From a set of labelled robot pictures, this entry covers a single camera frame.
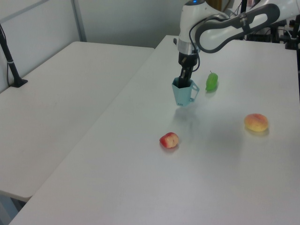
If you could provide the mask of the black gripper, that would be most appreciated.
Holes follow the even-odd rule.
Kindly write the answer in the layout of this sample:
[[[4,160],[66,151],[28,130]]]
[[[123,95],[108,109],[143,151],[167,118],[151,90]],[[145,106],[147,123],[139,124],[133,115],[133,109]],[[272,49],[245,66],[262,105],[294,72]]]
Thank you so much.
[[[188,87],[188,82],[191,79],[194,69],[199,61],[199,54],[194,53],[191,55],[179,52],[178,63],[181,65],[181,73],[178,78],[178,88]]]

